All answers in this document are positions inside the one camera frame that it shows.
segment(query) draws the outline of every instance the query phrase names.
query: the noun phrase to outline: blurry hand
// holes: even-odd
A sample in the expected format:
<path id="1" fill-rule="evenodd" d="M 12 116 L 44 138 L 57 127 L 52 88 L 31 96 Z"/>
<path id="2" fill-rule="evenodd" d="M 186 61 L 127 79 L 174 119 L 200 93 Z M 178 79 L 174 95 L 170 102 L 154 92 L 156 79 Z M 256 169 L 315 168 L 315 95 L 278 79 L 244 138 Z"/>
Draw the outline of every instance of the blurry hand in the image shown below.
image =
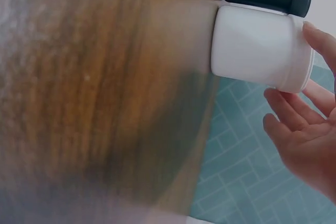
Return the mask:
<path id="1" fill-rule="evenodd" d="M 336 39 L 305 23 L 307 42 L 323 55 L 336 73 Z M 327 118 L 311 109 L 296 94 L 267 89 L 265 97 L 277 114 L 264 117 L 264 129 L 276 145 L 284 164 L 298 177 L 336 204 L 335 95 L 309 81 L 303 92 Z"/>

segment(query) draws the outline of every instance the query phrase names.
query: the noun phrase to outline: finger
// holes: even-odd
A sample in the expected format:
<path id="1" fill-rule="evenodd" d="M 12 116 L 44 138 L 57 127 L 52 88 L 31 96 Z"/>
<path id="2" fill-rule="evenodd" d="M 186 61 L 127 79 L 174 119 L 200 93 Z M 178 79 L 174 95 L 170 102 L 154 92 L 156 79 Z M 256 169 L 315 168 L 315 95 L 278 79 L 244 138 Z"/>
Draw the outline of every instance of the finger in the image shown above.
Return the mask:
<path id="1" fill-rule="evenodd" d="M 308 81 L 303 93 L 326 117 L 335 108 L 335 95 L 312 80 Z"/>
<path id="2" fill-rule="evenodd" d="M 290 134 L 292 133 L 287 126 L 280 123 L 274 115 L 267 114 L 264 117 L 264 130 L 272 139 L 279 153 L 286 148 L 290 141 Z"/>
<path id="3" fill-rule="evenodd" d="M 310 46 L 324 57 L 331 71 L 336 73 L 336 39 L 309 22 L 303 25 L 303 35 Z"/>
<path id="4" fill-rule="evenodd" d="M 286 125 L 290 130 L 301 131 L 309 125 L 308 122 L 289 105 L 278 90 L 267 89 L 265 91 L 265 98 L 279 117 L 280 122 Z"/>
<path id="5" fill-rule="evenodd" d="M 325 119 L 306 104 L 297 94 L 281 93 L 288 104 L 309 124 L 321 124 Z"/>

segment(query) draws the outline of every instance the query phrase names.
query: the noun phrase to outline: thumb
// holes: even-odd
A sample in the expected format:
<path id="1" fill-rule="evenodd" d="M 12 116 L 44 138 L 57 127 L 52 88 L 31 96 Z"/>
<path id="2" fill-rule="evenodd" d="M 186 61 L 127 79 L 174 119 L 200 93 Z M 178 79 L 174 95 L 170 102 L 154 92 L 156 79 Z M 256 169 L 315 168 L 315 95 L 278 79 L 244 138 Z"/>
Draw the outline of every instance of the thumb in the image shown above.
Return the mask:
<path id="1" fill-rule="evenodd" d="M 336 39 L 318 30 L 309 22 L 303 25 L 303 35 L 308 44 L 323 56 L 331 71 L 336 74 Z"/>

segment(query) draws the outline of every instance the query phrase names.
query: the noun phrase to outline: wooden table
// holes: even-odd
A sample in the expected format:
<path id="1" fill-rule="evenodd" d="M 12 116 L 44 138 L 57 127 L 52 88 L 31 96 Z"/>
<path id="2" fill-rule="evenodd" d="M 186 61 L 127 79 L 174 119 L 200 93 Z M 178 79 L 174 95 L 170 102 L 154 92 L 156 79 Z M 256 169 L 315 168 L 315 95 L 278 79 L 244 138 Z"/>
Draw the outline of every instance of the wooden table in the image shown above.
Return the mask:
<path id="1" fill-rule="evenodd" d="M 217 0 L 0 0 L 0 223 L 184 223 Z"/>

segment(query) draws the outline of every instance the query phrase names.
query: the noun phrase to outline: herringbone tile pattern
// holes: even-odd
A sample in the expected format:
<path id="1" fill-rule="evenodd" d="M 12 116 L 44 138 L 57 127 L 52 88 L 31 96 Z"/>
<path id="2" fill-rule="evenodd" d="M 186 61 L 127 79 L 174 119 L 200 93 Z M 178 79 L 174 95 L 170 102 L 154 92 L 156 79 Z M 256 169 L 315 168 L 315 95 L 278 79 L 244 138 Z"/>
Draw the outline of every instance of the herringbone tile pattern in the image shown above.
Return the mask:
<path id="1" fill-rule="evenodd" d="M 331 72 L 315 67 L 312 79 L 333 90 Z M 271 112 L 264 89 L 221 80 L 191 216 L 223 224 L 336 223 L 333 204 L 291 175 L 263 131 Z"/>

